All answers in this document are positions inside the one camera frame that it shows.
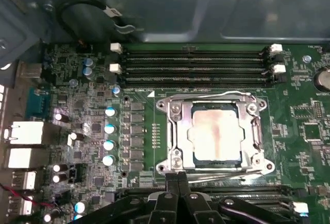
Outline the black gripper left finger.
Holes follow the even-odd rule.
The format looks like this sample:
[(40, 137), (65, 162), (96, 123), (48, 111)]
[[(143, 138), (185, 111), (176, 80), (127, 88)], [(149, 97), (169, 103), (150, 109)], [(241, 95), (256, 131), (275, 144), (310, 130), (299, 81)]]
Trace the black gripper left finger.
[(178, 202), (178, 174), (167, 174), (165, 191), (150, 194), (147, 202), (127, 196), (77, 219), (77, 223), (177, 223)]

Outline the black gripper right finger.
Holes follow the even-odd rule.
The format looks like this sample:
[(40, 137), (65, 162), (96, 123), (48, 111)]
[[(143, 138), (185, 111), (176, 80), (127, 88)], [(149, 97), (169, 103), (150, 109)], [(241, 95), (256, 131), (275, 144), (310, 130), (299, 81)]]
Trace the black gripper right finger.
[(184, 172), (178, 173), (178, 192), (183, 217), (192, 223), (297, 223), (239, 198), (222, 198), (218, 203), (206, 200), (191, 190)]

